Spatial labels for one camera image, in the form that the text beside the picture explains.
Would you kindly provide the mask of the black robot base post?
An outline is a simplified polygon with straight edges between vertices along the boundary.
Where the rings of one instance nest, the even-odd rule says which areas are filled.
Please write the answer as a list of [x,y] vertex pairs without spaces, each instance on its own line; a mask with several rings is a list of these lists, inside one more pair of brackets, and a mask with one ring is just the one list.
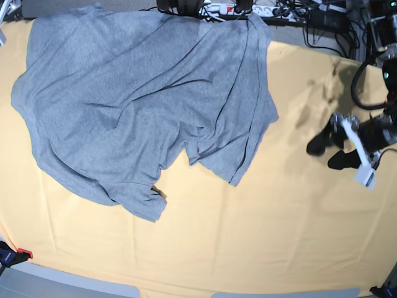
[[198,17],[204,0],[156,0],[160,12],[176,16]]

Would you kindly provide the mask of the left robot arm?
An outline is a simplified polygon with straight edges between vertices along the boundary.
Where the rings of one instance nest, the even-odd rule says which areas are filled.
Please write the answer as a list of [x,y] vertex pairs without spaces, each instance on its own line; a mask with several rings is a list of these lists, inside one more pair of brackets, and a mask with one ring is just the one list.
[[[381,110],[376,117],[360,122],[354,115],[333,113],[325,128],[306,147],[307,154],[321,156],[328,147],[338,147],[328,161],[331,169],[377,169],[386,151],[396,144],[396,1],[367,1],[368,21],[373,34],[373,52],[356,71],[350,93],[354,104],[365,110]],[[368,65],[382,62],[382,75],[388,90],[386,101],[366,105],[357,95],[357,83]]]

